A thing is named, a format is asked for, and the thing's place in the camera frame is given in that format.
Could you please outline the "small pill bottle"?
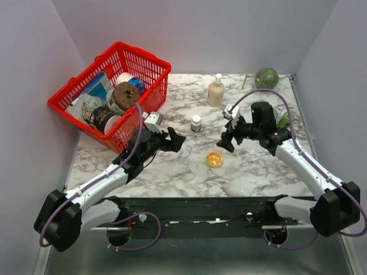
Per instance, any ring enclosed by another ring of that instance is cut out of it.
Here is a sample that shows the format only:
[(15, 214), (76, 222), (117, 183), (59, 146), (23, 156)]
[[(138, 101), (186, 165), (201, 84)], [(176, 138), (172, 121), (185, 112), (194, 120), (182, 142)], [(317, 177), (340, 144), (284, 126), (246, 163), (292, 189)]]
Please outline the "small pill bottle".
[(201, 117), (199, 115), (194, 115), (190, 122), (190, 129), (193, 132), (198, 132), (201, 130), (201, 126), (202, 126)]

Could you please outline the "orange pill dish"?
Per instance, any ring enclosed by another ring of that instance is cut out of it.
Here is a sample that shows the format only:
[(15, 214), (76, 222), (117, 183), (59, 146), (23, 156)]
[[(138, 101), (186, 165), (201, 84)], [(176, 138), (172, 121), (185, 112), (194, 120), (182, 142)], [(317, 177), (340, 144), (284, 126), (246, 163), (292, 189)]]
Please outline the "orange pill dish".
[(206, 164), (211, 168), (220, 167), (223, 162), (223, 158), (221, 154), (219, 154), (218, 152), (208, 153), (205, 160), (206, 160)]

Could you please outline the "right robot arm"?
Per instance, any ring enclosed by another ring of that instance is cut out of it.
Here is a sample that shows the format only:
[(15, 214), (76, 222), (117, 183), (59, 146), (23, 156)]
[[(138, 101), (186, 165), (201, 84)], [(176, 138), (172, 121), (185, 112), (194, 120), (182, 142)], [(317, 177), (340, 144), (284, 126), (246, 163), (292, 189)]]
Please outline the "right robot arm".
[(234, 151), (232, 142), (241, 144), (244, 139), (257, 140), (261, 147), (277, 157), (306, 184), (314, 200), (296, 199), (278, 195), (269, 199), (264, 209), (264, 219), (275, 225), (283, 218), (294, 218), (313, 225), (322, 236), (329, 237), (360, 220), (360, 188), (333, 177), (305, 151), (291, 132), (278, 128), (272, 106), (265, 101), (251, 105), (252, 122), (247, 123), (238, 106), (227, 104), (223, 116), (228, 119), (226, 131), (217, 146)]

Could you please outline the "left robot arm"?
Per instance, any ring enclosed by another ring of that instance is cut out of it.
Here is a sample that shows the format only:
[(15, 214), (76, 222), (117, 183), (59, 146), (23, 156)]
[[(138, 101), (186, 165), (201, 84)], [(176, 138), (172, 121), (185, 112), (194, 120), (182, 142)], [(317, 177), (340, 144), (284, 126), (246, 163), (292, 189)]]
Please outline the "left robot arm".
[(100, 175), (67, 192), (49, 193), (33, 226), (40, 235), (40, 246), (53, 246), (63, 252), (82, 231), (104, 223), (123, 225), (126, 210), (105, 196), (135, 179), (155, 153), (178, 152), (185, 140), (172, 127), (160, 133), (146, 128), (136, 130), (128, 147)]

